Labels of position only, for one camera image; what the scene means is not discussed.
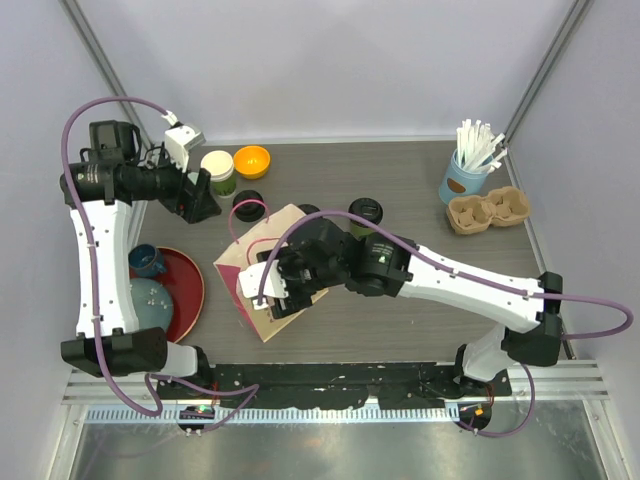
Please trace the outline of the black cup lid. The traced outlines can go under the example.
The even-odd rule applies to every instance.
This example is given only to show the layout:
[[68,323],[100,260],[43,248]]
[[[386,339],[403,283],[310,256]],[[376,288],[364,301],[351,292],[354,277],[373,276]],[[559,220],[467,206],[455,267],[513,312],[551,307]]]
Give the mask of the black cup lid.
[[355,199],[349,205],[348,212],[373,224],[379,224],[384,216],[382,205],[377,200],[369,197]]
[[312,214],[320,211],[318,207],[312,204],[299,204],[298,208],[305,214]]

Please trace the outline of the kraft pink paper bag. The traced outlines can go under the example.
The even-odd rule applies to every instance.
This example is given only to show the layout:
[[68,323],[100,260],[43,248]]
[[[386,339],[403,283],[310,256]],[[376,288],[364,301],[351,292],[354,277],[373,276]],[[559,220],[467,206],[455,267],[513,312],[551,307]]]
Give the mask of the kraft pink paper bag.
[[306,312],[301,310],[281,319],[275,317],[272,308],[285,300],[285,287],[272,285],[277,273],[275,266],[271,266],[267,274],[262,302],[256,302],[264,271],[264,263],[257,255],[272,250],[282,234],[303,216],[304,212],[293,204],[274,213],[267,212],[247,233],[240,237],[234,235],[230,246],[214,262],[236,308],[262,342],[269,341]]

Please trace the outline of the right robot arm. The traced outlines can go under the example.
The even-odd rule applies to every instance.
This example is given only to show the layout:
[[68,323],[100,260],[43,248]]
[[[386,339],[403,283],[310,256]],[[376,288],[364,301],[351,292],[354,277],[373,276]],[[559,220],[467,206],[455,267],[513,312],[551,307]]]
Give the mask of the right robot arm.
[[348,233],[331,220],[301,225],[276,253],[261,252],[239,275],[242,294],[254,309],[284,318],[309,308],[316,293],[334,286],[365,297],[404,297],[444,303],[496,322],[488,334],[462,345],[451,380],[472,395],[515,363],[549,367],[561,348],[560,302],[542,294],[563,290],[560,275],[508,277],[447,258],[429,264],[434,252],[405,240],[402,246],[378,232]]

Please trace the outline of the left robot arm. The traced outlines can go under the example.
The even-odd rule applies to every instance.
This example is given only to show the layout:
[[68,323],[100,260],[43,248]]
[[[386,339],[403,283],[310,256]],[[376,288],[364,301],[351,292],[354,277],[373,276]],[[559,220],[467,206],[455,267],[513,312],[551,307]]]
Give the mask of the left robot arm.
[[190,398],[213,385],[199,347],[177,345],[159,327],[142,328],[130,290],[128,234],[133,205],[159,201],[189,224],[217,216],[221,208],[210,176],[188,168],[189,152],[204,141],[193,126],[175,123],[164,134],[157,165],[142,165],[140,130],[120,121],[93,122],[91,144],[60,185],[76,231],[81,280],[76,336],[61,344],[62,359],[94,377],[104,360],[110,374],[159,373],[178,377]]

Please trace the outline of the orange bowl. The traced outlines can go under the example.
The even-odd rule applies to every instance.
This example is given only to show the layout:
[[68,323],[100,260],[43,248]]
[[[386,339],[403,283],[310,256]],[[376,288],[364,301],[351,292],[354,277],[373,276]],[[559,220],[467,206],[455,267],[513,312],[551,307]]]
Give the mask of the orange bowl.
[[236,172],[245,179],[257,180],[269,171],[271,154],[262,146],[249,145],[240,148],[233,156]]

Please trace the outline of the dark blue ceramic cup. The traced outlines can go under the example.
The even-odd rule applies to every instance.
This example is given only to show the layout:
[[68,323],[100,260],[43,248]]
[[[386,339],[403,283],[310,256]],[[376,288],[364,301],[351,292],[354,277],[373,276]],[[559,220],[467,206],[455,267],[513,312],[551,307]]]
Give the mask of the dark blue ceramic cup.
[[167,272],[162,252],[150,244],[140,244],[128,254],[130,269],[137,277],[154,278]]

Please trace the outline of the red round tray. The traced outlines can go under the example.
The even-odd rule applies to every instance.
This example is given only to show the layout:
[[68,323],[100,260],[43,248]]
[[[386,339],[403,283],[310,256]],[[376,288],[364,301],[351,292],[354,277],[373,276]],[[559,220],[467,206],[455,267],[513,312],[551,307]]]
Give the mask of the red round tray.
[[[165,260],[167,272],[153,279],[171,294],[174,313],[167,340],[178,343],[193,329],[204,305],[205,285],[196,263],[185,253],[168,247],[157,247]],[[130,280],[137,277],[129,267]]]

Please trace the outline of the blue-grey ceramic plate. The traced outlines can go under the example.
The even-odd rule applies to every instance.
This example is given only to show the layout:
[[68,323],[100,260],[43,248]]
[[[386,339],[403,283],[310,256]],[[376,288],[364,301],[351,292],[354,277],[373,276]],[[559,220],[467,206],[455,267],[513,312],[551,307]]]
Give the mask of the blue-grey ceramic plate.
[[139,327],[160,327],[167,332],[174,313],[173,299],[169,291],[153,279],[132,278],[130,293]]

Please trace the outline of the brown cardboard cup carrier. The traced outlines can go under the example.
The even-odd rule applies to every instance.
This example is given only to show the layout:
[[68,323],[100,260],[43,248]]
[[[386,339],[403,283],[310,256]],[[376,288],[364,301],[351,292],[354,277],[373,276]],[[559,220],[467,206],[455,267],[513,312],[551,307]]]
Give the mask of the brown cardboard cup carrier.
[[523,223],[531,206],[523,191],[507,186],[491,190],[486,196],[470,195],[452,199],[447,218],[458,235],[473,235],[489,227],[511,227]]

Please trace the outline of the blue straw holder can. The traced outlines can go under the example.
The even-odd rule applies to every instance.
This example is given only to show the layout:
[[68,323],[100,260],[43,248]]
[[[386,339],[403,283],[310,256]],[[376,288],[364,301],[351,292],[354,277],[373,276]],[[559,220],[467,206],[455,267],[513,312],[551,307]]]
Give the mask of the blue straw holder can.
[[458,165],[457,151],[454,151],[438,189],[439,198],[448,205],[454,198],[476,195],[488,176],[488,173],[472,173],[462,169]]

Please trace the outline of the bundle of white straws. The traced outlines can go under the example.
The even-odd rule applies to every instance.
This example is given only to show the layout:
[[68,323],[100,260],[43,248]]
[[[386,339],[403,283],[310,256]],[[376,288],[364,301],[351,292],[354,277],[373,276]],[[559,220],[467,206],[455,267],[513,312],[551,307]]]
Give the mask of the bundle of white straws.
[[463,120],[456,128],[454,164],[471,174],[493,173],[508,153],[505,140],[505,134],[495,134],[489,123]]

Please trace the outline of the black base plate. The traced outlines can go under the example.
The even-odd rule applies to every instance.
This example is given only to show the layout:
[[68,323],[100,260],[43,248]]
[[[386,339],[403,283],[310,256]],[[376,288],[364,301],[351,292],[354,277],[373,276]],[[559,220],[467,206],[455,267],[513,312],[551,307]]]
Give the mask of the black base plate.
[[384,410],[439,407],[446,400],[507,397],[512,394],[505,370],[490,383],[457,379],[456,368],[435,362],[329,364],[217,364],[201,367],[187,380],[223,392],[254,384],[254,409],[359,409],[375,397]]

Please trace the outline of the aluminium frame rail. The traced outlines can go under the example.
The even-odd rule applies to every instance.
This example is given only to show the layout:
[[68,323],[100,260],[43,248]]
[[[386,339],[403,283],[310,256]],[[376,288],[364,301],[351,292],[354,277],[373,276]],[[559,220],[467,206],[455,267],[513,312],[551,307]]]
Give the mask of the aluminium frame rail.
[[151,417],[118,400],[101,381],[75,371],[63,405],[85,406],[85,422],[176,423],[195,431],[227,418],[231,424],[458,422],[487,424],[491,411],[513,402],[590,402],[609,394],[592,361],[561,361],[550,369],[511,367],[488,387],[464,393],[449,364],[219,364],[219,395],[157,381],[163,411]]

